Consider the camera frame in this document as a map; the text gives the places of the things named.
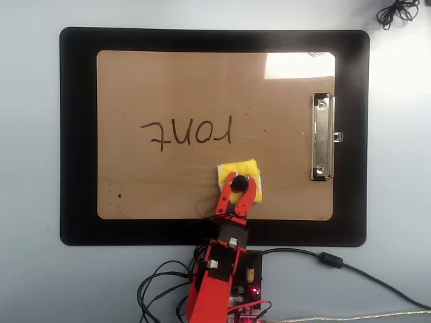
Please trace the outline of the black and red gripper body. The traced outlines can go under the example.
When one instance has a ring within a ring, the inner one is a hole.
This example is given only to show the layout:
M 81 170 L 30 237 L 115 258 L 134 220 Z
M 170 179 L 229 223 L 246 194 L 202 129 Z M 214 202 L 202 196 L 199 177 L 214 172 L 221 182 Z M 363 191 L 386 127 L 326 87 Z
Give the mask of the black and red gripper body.
M 248 242 L 249 230 L 246 219 L 233 214 L 217 215 L 215 224 L 218 225 L 218 240 L 231 248 L 245 249 Z

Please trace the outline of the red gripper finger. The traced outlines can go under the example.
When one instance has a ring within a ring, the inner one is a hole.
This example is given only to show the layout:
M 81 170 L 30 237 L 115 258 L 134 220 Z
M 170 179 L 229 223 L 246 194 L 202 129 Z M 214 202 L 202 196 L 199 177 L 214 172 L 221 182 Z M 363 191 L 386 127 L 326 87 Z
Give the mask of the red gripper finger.
M 232 193 L 231 183 L 237 177 L 236 172 L 230 172 L 226 181 L 224 183 L 224 187 L 221 191 L 220 199 L 218 201 L 217 207 L 215 209 L 215 215 L 219 216 L 236 216 L 235 206 L 230 202 L 230 195 Z
M 246 217 L 256 197 L 256 182 L 252 177 L 237 176 L 234 179 L 234 192 L 240 193 L 241 198 L 235 204 L 235 214 Z

